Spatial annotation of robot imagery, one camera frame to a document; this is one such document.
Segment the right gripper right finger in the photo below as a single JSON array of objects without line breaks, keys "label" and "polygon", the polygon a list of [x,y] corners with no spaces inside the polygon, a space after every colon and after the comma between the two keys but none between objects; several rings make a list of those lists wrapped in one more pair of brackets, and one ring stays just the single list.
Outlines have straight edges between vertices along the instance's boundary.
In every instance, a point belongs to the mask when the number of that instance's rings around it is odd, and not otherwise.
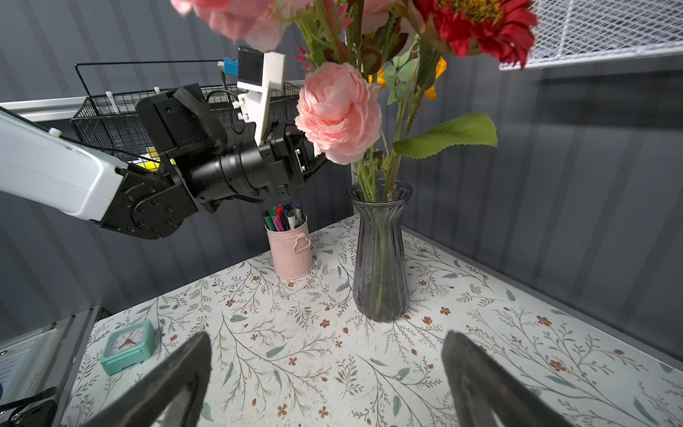
[{"label": "right gripper right finger", "polygon": [[441,358],[460,425],[570,425],[465,334],[448,332]]}]

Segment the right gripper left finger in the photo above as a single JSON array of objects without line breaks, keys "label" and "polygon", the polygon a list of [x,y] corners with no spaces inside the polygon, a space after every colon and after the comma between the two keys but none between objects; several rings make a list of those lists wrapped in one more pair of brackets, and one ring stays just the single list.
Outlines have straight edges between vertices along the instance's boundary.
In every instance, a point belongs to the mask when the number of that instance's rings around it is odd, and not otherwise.
[{"label": "right gripper left finger", "polygon": [[88,426],[196,426],[211,375],[212,347],[206,332],[188,339]]}]

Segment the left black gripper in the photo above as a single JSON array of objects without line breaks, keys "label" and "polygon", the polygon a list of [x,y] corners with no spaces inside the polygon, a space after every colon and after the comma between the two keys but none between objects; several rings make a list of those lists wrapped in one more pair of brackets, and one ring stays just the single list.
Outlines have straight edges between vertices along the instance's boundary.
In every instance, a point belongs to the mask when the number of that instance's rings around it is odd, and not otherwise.
[{"label": "left black gripper", "polygon": [[278,123],[267,140],[266,165],[278,200],[289,200],[289,189],[308,183],[327,163],[325,154],[307,151],[309,140],[293,124]]}]

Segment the small pink carnation stem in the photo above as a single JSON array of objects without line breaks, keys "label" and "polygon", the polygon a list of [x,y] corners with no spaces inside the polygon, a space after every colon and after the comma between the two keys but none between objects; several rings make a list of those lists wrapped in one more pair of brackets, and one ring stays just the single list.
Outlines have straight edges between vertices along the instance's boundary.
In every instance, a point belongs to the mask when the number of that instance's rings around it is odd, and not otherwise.
[{"label": "small pink carnation stem", "polygon": [[315,155],[337,165],[361,162],[381,136],[379,92],[352,65],[326,62],[306,76],[295,124]]}]

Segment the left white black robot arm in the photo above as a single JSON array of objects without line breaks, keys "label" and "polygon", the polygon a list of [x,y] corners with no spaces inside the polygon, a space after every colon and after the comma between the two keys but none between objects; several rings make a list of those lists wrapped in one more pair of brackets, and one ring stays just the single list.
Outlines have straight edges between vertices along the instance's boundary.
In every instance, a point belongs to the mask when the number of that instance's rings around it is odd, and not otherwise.
[{"label": "left white black robot arm", "polygon": [[286,120],[273,121],[263,142],[252,129],[237,133],[199,85],[142,99],[136,113],[157,150],[156,170],[143,166],[142,154],[89,146],[3,110],[1,189],[108,231],[154,240],[227,200],[288,201],[288,190],[327,161]]}]

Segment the dark glass vase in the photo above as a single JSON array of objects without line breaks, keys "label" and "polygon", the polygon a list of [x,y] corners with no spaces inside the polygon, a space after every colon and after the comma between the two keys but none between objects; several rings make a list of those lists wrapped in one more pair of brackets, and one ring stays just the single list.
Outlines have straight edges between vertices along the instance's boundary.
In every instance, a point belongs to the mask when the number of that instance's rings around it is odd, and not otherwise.
[{"label": "dark glass vase", "polygon": [[403,181],[396,181],[390,200],[366,201],[358,183],[349,189],[359,213],[353,297],[358,310],[374,322],[398,320],[408,306],[401,215],[412,193]]}]

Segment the teal small alarm clock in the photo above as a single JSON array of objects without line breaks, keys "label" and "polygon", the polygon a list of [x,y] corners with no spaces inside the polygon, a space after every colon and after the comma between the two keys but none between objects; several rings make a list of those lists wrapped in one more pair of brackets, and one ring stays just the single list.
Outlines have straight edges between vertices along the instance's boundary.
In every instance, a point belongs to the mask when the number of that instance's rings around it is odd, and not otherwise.
[{"label": "teal small alarm clock", "polygon": [[149,359],[155,350],[156,330],[144,320],[110,335],[101,355],[101,367],[108,376]]}]

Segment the pink pen cup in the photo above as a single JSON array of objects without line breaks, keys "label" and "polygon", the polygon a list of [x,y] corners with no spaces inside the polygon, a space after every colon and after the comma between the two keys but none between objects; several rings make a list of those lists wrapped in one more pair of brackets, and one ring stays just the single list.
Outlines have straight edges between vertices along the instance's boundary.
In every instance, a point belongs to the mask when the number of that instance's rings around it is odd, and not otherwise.
[{"label": "pink pen cup", "polygon": [[281,279],[300,279],[313,266],[308,217],[302,203],[263,210],[274,270]]}]

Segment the orange flower stem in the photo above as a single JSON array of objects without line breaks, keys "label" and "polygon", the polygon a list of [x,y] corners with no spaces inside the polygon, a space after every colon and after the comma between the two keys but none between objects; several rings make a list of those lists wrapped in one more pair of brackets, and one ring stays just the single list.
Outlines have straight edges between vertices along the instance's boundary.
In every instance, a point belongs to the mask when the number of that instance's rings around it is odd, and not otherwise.
[{"label": "orange flower stem", "polygon": [[426,78],[423,83],[418,82],[420,71],[420,59],[414,58],[394,58],[386,67],[381,68],[377,73],[368,77],[370,85],[379,85],[380,89],[388,94],[386,103],[388,105],[408,103],[417,94],[422,94],[427,100],[437,99],[437,89],[435,82],[446,72],[448,63],[439,58],[433,67],[433,78]]}]

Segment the red zinnia flower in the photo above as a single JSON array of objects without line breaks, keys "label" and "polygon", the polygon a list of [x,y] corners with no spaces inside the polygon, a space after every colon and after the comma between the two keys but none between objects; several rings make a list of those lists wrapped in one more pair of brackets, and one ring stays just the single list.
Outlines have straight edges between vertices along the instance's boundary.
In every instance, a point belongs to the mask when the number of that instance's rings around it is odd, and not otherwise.
[{"label": "red zinnia flower", "polygon": [[526,0],[409,1],[407,17],[421,39],[440,53],[459,58],[483,53],[522,69],[538,24],[533,3]]}]

